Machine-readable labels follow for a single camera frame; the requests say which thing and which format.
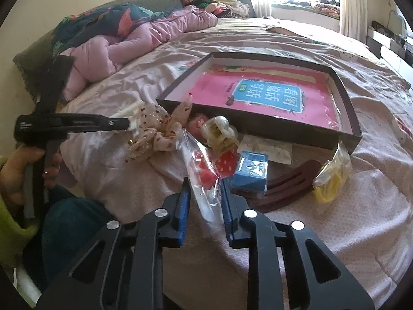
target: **gray pillow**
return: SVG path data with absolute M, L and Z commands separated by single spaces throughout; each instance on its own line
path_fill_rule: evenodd
M 53 30 L 40 37 L 26 50 L 18 53 L 13 62 L 23 77 L 27 92 L 36 101 L 40 91 L 39 77 L 43 67 L 53 60 L 52 54 Z
M 140 6 L 151 11 L 171 11 L 182 9 L 184 6 L 181 0 L 116 0 L 103 4 L 100 7 L 110 7 L 115 4 L 139 4 Z M 27 92 L 30 93 L 35 101 L 39 94 L 39 77 L 46 64 L 53 59 L 52 53 L 52 36 L 53 31 L 40 37 L 36 42 L 29 46 L 23 52 L 18 53 L 13 62 L 19 68 L 26 85 Z
M 138 4 L 146 9 L 151 11 L 171 11 L 176 9 L 182 9 L 184 5 L 181 0 L 116 0 L 103 4 L 100 7 L 110 7 L 114 4 L 125 4 L 132 3 Z

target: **bed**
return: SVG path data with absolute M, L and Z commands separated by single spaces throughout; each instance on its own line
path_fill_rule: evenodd
M 265 31 L 268 25 L 301 36 L 271 34 Z M 293 21 L 221 19 L 214 28 L 182 34 L 128 63 L 85 89 L 62 112 L 112 116 L 138 100 L 155 102 L 185 69 L 211 51 L 305 59 L 333 67 L 342 79 L 363 131 L 344 190 L 323 214 L 317 213 L 309 193 L 268 216 L 281 223 L 302 220 L 313 229 L 378 309 L 413 259 L 413 98 L 410 86 L 364 44 Z M 168 194 L 179 191 L 185 175 L 177 152 L 125 162 L 128 139 L 128 133 L 72 134 L 61 145 L 63 159 L 85 195 L 103 202 L 123 223 L 159 207 Z M 295 145 L 292 166 L 310 158 L 323 162 L 330 153 Z M 206 234 L 196 204 L 191 210 L 185 246 L 164 252 L 165 294 L 188 310 L 245 308 L 247 251 L 230 250 L 223 233 Z M 284 275 L 282 259 L 280 266 Z

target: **hand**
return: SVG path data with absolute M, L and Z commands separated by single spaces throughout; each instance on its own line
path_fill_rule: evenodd
M 36 147 L 21 146 L 10 156 L 0 171 L 0 193 L 13 216 L 24 205 L 23 182 L 26 166 L 40 160 L 44 153 L 44 150 Z M 54 154 L 54 166 L 47 168 L 43 174 L 46 187 L 54 187 L 61 162 L 61 155 Z

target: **pink book cover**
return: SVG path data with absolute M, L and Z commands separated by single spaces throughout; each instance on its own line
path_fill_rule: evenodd
M 315 70 L 213 65 L 190 90 L 195 104 L 339 130 L 328 76 Z

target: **wall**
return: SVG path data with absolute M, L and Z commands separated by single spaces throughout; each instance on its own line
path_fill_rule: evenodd
M 396 34 L 401 33 L 402 22 L 392 11 L 398 15 L 402 15 L 402 13 L 394 0 L 367 0 L 367 10 L 369 26 L 371 26 L 372 21 L 376 21 Z
M 281 20 L 291 20 L 301 23 L 313 24 L 315 26 L 321 26 L 335 32 L 340 31 L 340 20 L 335 18 L 313 13 L 311 11 L 305 11 L 301 9 L 291 10 L 272 7 L 271 15 L 274 18 Z
M 13 127 L 18 115 L 33 110 L 12 59 L 60 20 L 112 0 L 18 0 L 0 27 L 0 154 L 14 149 Z

